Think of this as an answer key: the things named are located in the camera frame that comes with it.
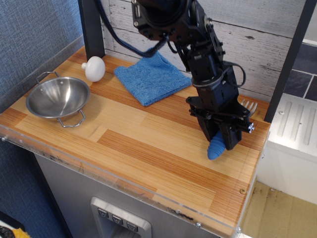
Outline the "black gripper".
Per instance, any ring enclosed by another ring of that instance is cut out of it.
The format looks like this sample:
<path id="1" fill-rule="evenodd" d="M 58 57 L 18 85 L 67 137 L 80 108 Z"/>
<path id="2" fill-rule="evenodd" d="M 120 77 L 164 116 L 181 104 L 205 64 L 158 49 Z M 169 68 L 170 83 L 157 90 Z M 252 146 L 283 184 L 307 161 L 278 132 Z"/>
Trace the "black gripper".
<path id="1" fill-rule="evenodd" d="M 232 150 L 242 140 L 242 131 L 251 133 L 254 130 L 250 111 L 238 102 L 240 85 L 232 65 L 218 69 L 217 76 L 212 79 L 193 79 L 192 84 L 198 96 L 188 97 L 186 102 L 208 141 L 220 130 L 225 148 Z"/>

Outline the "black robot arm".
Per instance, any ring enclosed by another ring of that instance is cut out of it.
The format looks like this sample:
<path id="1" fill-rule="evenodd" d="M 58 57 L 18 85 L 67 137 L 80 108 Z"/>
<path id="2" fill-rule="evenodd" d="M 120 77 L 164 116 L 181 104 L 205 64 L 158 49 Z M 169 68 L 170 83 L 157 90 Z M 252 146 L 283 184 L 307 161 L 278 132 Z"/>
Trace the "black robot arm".
<path id="1" fill-rule="evenodd" d="M 234 63 L 224 50 L 213 23 L 196 0 L 135 0 L 135 27 L 150 40 L 173 42 L 198 94 L 187 98 L 206 138 L 221 133 L 227 150 L 254 129 L 250 111 L 238 102 Z"/>

